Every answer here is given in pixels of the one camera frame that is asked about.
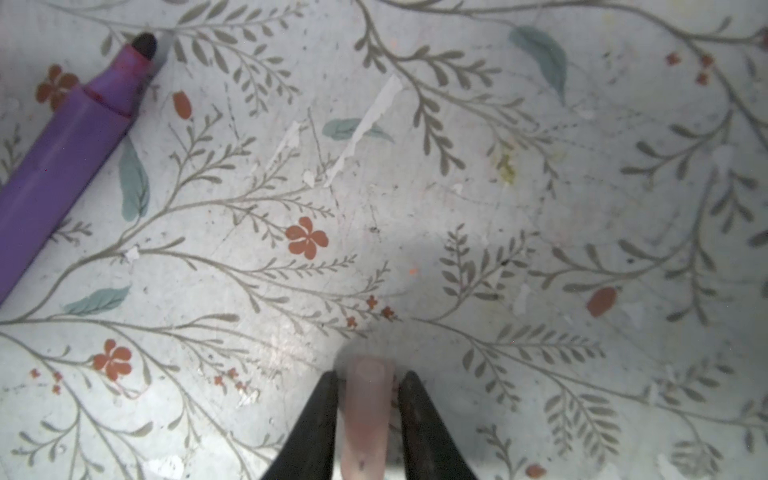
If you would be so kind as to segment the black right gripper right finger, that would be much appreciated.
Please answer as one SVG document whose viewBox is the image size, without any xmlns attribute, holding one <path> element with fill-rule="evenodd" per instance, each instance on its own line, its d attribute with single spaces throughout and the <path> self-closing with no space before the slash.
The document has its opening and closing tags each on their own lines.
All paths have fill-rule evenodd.
<svg viewBox="0 0 768 480">
<path fill-rule="evenodd" d="M 405 373 L 398 388 L 408 480 L 476 480 L 416 372 Z"/>
</svg>

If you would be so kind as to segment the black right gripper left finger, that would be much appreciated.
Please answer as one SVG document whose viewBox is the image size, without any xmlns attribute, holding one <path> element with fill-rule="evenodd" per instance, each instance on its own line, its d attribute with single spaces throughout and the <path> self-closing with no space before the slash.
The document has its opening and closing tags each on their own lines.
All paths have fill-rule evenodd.
<svg viewBox="0 0 768 480">
<path fill-rule="evenodd" d="M 333 475 L 339 402 L 334 371 L 319 378 L 283 448 L 262 479 L 329 480 Z"/>
</svg>

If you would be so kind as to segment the translucent pen cap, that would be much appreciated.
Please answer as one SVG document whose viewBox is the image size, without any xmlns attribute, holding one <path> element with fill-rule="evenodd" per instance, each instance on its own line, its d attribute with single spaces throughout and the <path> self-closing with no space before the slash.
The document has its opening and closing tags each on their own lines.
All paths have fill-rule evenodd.
<svg viewBox="0 0 768 480">
<path fill-rule="evenodd" d="M 344 397 L 343 479 L 383 479 L 386 470 L 394 364 L 355 357 L 348 366 Z"/>
</svg>

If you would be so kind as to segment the purple marker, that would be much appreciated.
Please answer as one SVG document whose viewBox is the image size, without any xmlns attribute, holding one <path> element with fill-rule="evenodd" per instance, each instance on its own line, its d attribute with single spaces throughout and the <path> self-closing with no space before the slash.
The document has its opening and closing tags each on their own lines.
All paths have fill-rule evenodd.
<svg viewBox="0 0 768 480">
<path fill-rule="evenodd" d="M 157 47 L 155 35 L 142 33 L 75 86 L 2 188 L 2 299 L 132 126 Z"/>
</svg>

